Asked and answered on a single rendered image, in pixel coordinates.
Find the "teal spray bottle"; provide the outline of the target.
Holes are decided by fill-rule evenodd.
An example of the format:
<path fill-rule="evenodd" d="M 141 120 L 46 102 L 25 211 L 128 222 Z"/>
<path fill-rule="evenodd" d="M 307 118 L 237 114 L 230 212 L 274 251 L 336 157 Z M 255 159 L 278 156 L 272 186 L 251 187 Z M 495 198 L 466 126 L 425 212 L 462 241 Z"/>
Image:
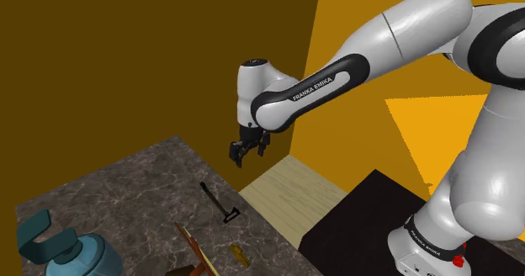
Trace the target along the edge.
<path fill-rule="evenodd" d="M 50 211 L 43 209 L 17 228 L 19 254 L 34 264 L 44 264 L 44 276 L 122 276 L 122 258 L 102 236 L 79 236 L 69 227 L 37 242 L 50 227 Z"/>

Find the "brown wooden stick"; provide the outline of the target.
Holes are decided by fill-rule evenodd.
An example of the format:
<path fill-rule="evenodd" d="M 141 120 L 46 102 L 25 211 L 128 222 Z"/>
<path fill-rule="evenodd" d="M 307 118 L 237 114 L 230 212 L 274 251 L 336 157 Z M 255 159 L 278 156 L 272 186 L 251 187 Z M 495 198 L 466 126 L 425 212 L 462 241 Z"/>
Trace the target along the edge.
<path fill-rule="evenodd" d="M 177 228 L 178 232 L 180 233 L 180 235 L 184 238 L 184 240 L 188 243 L 188 245 L 191 247 L 192 251 L 194 252 L 194 254 L 197 256 L 197 258 L 199 259 L 199 264 L 202 264 L 205 268 L 206 268 L 206 271 L 203 272 L 201 274 L 201 276 L 203 276 L 204 273 L 207 274 L 207 276 L 214 276 L 212 273 L 210 272 L 207 272 L 207 266 L 205 265 L 205 262 L 202 261 L 198 255 L 198 251 L 194 248 L 194 246 L 191 244 L 191 242 L 188 240 L 187 236 L 185 235 L 184 231 L 183 231 L 183 228 L 180 227 L 180 225 L 175 222 L 174 223 L 175 227 Z"/>

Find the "pale yellow stick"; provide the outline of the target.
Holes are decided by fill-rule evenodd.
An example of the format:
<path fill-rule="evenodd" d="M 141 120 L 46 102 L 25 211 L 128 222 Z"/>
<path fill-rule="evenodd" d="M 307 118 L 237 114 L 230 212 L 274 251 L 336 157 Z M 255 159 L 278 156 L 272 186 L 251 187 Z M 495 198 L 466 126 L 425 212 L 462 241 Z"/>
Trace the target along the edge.
<path fill-rule="evenodd" d="M 185 235 L 187 236 L 188 240 L 191 242 L 194 248 L 198 251 L 198 255 L 200 259 L 205 262 L 205 265 L 207 266 L 207 272 L 212 273 L 214 276 L 220 276 L 217 270 L 215 269 L 215 267 L 213 266 L 212 262 L 204 254 L 203 250 L 200 248 L 199 244 L 195 241 L 193 236 L 188 232 L 188 230 L 185 227 L 183 228 L 183 231 Z"/>

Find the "brown wooden block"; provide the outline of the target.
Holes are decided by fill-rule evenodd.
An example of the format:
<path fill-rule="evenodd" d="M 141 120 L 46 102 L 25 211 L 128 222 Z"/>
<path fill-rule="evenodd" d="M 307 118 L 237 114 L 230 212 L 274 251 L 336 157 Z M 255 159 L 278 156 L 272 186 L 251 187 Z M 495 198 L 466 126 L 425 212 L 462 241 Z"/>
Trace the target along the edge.
<path fill-rule="evenodd" d="M 206 268 L 200 264 L 198 266 L 188 265 L 181 268 L 175 268 L 165 273 L 165 276 L 201 276 Z"/>

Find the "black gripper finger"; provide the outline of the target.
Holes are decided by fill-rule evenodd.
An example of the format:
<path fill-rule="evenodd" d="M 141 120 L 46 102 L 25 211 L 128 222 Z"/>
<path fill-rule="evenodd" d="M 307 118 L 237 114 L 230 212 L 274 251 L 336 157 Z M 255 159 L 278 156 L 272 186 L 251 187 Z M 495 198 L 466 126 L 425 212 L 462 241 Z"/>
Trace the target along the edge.
<path fill-rule="evenodd" d="M 242 167 L 243 157 L 251 150 L 251 143 L 245 141 L 232 141 L 230 143 L 229 158 L 237 167 Z"/>
<path fill-rule="evenodd" d="M 262 133 L 262 137 L 258 143 L 257 154 L 262 157 L 264 155 L 265 149 L 270 144 L 270 134 L 267 131 Z"/>

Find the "dark robot stand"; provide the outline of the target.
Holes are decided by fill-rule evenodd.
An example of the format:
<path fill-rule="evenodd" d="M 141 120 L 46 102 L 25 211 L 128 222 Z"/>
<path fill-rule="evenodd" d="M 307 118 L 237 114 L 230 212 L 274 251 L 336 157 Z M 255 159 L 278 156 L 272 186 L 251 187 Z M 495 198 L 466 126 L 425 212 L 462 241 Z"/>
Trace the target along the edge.
<path fill-rule="evenodd" d="M 371 172 L 308 231 L 300 252 L 323 276 L 525 276 L 525 264 L 458 224 L 442 181 L 424 201 Z"/>

